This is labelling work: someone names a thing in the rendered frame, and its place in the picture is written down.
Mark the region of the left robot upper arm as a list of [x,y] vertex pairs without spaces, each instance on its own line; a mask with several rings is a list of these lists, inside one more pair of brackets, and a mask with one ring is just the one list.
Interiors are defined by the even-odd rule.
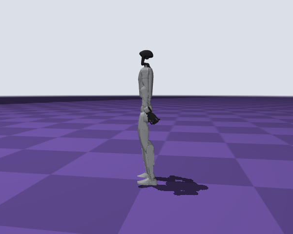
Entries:
[[142,68],[141,76],[142,76],[142,84],[144,85],[144,87],[147,88],[147,91],[149,91],[149,68]]

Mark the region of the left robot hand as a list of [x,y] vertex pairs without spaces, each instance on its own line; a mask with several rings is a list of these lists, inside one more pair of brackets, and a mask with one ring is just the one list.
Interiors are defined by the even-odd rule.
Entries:
[[152,113],[152,110],[149,107],[148,109],[150,110],[150,112],[146,113],[148,117],[148,122],[150,122],[151,120],[152,123],[157,123],[160,119],[158,119],[158,117],[156,117],[156,115]]

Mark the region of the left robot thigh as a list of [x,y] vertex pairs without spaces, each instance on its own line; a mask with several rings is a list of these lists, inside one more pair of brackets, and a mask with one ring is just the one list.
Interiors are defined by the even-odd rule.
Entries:
[[146,152],[147,146],[151,143],[147,142],[148,135],[149,135],[149,127],[148,127],[148,124],[144,122],[148,122],[148,117],[145,112],[142,112],[140,113],[139,122],[138,122],[138,136],[139,136],[141,146],[142,148],[144,148],[144,151]]

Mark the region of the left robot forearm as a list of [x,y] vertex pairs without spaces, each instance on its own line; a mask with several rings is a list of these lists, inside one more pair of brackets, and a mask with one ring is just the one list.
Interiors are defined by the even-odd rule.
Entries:
[[149,95],[148,95],[147,88],[142,87],[141,88],[141,93],[142,93],[142,107],[144,108],[144,111],[146,113],[148,113],[148,112],[150,112],[150,110],[148,109],[148,107],[149,107],[149,103],[148,103]]

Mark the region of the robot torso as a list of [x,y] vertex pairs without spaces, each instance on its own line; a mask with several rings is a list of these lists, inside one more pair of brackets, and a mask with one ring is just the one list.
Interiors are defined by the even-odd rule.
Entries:
[[[147,68],[147,66],[145,65],[144,68]],[[148,67],[148,68],[149,68],[149,67]],[[140,94],[140,97],[142,97],[142,94],[141,94],[140,89],[141,89],[144,85],[142,84],[141,71],[139,72],[138,82],[139,82],[139,94]],[[152,70],[152,68],[149,68],[149,91],[148,91],[149,98],[152,98],[152,90],[153,90],[153,70]],[[150,101],[149,101],[148,103],[149,103],[149,107],[150,107],[150,109],[152,110],[152,106],[151,106],[151,104],[150,104]],[[144,108],[141,106],[141,113],[142,113],[142,112],[144,112]]]

